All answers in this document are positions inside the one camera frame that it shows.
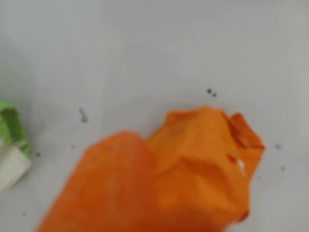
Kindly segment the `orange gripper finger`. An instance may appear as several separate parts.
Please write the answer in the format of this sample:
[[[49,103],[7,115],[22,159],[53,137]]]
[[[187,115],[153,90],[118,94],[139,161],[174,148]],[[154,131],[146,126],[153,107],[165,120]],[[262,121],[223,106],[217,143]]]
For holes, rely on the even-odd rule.
[[[37,227],[39,232],[220,232],[205,213],[180,208],[162,214],[154,162],[144,140],[123,131],[83,154]]]

